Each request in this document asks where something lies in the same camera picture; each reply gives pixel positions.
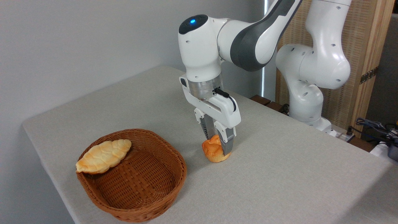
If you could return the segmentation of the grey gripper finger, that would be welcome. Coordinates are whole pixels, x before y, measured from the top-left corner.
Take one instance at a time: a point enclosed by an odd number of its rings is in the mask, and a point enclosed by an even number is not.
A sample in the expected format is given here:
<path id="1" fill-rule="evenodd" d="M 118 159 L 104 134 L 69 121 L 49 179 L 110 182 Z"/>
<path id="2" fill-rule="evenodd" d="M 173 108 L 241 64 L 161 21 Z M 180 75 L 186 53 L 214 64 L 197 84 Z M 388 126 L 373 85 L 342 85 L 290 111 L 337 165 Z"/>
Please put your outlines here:
<path id="1" fill-rule="evenodd" d="M 233 150 L 233 143 L 234 143 L 234 137 L 236 136 L 236 129 L 235 127 L 227 128 L 219 121 L 216 121 L 214 123 L 214 126 L 217 129 L 220 138 L 221 146 L 223 149 L 223 155 L 226 156 Z"/>
<path id="2" fill-rule="evenodd" d="M 213 118 L 205 114 L 199 108 L 195 108 L 194 112 L 197 123 L 201 125 L 206 139 L 211 139 L 215 135 Z"/>

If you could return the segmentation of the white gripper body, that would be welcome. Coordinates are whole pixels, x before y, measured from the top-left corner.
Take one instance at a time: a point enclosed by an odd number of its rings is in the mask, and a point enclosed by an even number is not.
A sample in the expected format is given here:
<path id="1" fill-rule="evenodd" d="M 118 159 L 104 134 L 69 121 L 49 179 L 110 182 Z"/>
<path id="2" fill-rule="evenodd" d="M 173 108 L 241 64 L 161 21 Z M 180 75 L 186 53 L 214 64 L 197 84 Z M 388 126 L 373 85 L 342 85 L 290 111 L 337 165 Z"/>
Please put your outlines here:
<path id="1" fill-rule="evenodd" d="M 186 75 L 179 77 L 179 79 L 183 85 L 182 88 L 186 100 L 195 108 L 198 108 L 227 128 L 233 128 L 241 122 L 239 107 L 235 99 L 215 95 L 208 101 L 201 101 L 190 94 Z"/>

